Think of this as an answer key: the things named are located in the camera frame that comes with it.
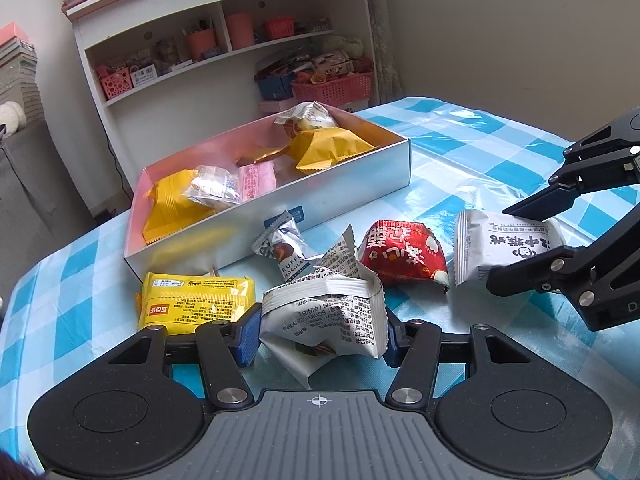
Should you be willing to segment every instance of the red snack package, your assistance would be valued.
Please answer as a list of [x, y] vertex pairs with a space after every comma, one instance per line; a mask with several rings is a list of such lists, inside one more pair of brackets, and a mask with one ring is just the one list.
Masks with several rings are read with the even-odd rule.
[[378, 220], [358, 248], [364, 266], [378, 273], [383, 285], [433, 280], [449, 288], [447, 263], [431, 229], [418, 222]]

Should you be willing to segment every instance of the pink snack package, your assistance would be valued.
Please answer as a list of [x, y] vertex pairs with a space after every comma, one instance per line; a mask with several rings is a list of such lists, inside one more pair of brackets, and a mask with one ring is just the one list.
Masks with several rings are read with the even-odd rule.
[[273, 161], [238, 168], [238, 189], [241, 203], [276, 189]]

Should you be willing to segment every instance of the white box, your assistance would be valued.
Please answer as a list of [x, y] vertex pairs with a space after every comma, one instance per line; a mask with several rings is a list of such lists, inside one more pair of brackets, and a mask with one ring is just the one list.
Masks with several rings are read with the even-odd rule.
[[153, 81], [153, 79], [158, 79], [158, 72], [156, 72], [156, 67], [154, 65], [145, 66], [144, 68], [131, 72], [130, 74], [133, 88], [142, 85], [142, 83]]
[[153, 206], [149, 190], [159, 179], [199, 164], [229, 167], [257, 146], [284, 146], [289, 137], [274, 116], [258, 119], [159, 160], [143, 171], [129, 216], [125, 259], [142, 279], [151, 272], [202, 275], [252, 254], [251, 244], [270, 219], [293, 210], [301, 230], [407, 186], [409, 140], [353, 114], [326, 106], [337, 123], [374, 150], [304, 176], [146, 245], [142, 229]]

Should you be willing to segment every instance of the gray sofa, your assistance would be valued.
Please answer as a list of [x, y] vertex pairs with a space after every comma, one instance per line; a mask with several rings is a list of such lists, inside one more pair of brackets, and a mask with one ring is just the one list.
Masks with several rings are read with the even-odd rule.
[[0, 140], [0, 319], [18, 279], [95, 227], [45, 121]]

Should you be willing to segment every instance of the white snack package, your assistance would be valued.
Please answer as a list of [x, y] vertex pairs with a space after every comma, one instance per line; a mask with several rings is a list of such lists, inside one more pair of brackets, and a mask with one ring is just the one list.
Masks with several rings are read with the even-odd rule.
[[238, 174], [217, 166], [198, 166], [196, 176], [183, 195], [206, 207], [226, 209], [240, 203]]
[[493, 267], [514, 264], [564, 244], [554, 219], [539, 222], [478, 209], [458, 214], [455, 238], [456, 286], [485, 280]]
[[376, 273], [355, 257], [351, 225], [314, 272], [264, 293], [260, 340], [305, 388], [339, 355], [382, 357], [385, 294]]
[[329, 110], [316, 101], [299, 103], [293, 108], [279, 113], [273, 122], [284, 124], [287, 135], [291, 138], [304, 130], [338, 126]]

